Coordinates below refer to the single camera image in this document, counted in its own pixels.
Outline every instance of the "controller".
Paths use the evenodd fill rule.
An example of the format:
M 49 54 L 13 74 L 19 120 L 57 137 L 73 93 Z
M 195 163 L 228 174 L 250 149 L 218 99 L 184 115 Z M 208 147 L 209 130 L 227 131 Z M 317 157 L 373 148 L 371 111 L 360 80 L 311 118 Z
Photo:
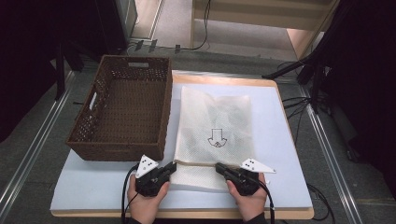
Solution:
M 143 161 L 143 163 L 140 162 L 139 168 L 141 165 L 143 165 L 143 168 L 147 168 L 150 167 L 151 164 L 153 164 L 152 162 L 151 164 L 149 162 L 147 163 L 147 166 L 144 166 L 145 162 L 147 161 Z M 139 194 L 145 197 L 154 197 L 157 196 L 163 184 L 166 181 L 169 181 L 169 177 L 177 169 L 177 164 L 173 162 L 169 162 L 164 167 L 161 168 L 153 167 L 149 169 L 150 170 L 143 175 L 139 175 L 139 173 L 136 173 L 135 187 L 136 187 L 136 192 L 138 192 Z
M 252 195 L 260 187 L 258 173 L 242 168 L 231 169 L 220 162 L 216 163 L 216 172 L 223 175 L 226 180 L 231 180 L 242 196 Z

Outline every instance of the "wicker basket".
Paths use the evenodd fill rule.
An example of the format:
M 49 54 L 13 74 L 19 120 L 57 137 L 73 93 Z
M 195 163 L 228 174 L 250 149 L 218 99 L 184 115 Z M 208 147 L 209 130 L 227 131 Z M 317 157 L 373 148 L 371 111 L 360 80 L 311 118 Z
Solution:
M 171 96 L 169 59 L 106 55 L 66 144 L 86 161 L 160 161 Z

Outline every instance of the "printed arrow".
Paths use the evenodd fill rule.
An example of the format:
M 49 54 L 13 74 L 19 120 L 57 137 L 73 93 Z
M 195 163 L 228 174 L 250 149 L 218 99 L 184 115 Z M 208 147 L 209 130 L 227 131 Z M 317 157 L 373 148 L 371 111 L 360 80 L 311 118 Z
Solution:
M 222 137 L 222 129 L 212 129 L 212 137 L 208 138 L 207 141 L 213 147 L 223 147 L 227 139 Z

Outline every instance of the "human hand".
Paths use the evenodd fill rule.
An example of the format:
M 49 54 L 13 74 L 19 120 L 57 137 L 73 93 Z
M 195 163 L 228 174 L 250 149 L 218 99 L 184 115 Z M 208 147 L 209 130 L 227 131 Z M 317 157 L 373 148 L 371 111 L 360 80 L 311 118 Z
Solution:
M 259 180 L 265 183 L 263 173 L 259 173 Z M 228 191 L 230 191 L 230 194 L 235 198 L 235 203 L 238 205 L 239 213 L 244 222 L 264 212 L 267 193 L 263 188 L 259 188 L 253 195 L 241 196 L 231 180 L 227 180 L 227 186 Z
M 157 215 L 158 206 L 168 192 L 169 182 L 163 184 L 157 196 L 144 197 L 143 195 L 137 194 L 135 190 L 135 181 L 135 176 L 131 175 L 129 178 L 128 202 L 136 196 L 129 204 L 131 217 L 142 224 L 151 224 L 154 222 Z

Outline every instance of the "white board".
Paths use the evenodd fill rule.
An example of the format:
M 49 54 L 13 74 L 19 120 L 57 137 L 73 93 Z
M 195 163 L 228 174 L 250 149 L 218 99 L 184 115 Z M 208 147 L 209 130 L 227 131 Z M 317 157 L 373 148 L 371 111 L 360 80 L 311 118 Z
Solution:
M 277 209 L 312 208 L 303 172 L 297 157 L 283 106 L 274 87 L 220 86 L 174 83 L 171 114 L 166 136 L 165 166 L 174 158 L 180 110 L 181 87 L 190 86 L 214 96 L 249 95 L 252 103 L 253 141 L 256 159 L 274 169 L 266 174 Z M 135 162 L 84 161 L 73 150 L 59 177 L 50 210 L 52 212 L 83 210 L 120 210 L 123 181 Z M 161 209 L 235 208 L 228 193 L 173 189 L 172 185 Z

